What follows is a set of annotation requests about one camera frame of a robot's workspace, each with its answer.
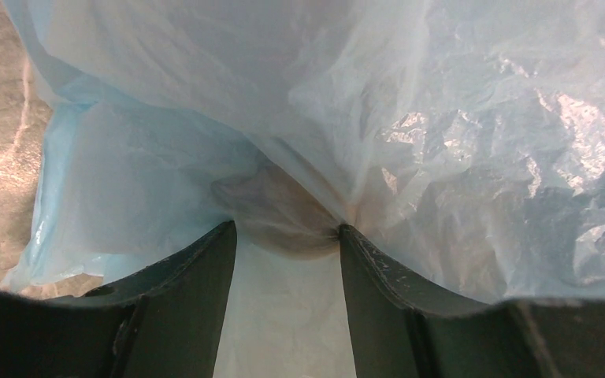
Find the blue plastic bag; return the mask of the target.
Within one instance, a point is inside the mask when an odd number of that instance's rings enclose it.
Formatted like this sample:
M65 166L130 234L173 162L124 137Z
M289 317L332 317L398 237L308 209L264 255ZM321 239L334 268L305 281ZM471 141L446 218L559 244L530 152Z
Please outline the blue plastic bag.
M48 124L14 290L232 219L218 377L351 377L334 234L605 299L605 1L8 1Z

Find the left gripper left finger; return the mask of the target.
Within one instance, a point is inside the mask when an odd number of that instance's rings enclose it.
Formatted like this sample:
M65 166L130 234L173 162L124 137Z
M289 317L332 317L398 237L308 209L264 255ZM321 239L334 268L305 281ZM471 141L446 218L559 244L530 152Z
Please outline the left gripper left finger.
M225 222L80 297L0 291L0 377L211 377L236 244Z

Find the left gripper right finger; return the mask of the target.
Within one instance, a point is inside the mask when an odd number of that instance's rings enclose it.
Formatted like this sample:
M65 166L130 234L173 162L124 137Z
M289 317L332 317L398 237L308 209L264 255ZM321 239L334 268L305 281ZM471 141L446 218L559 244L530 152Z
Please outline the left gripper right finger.
M605 377L605 300L484 304L449 291L339 229L359 377Z

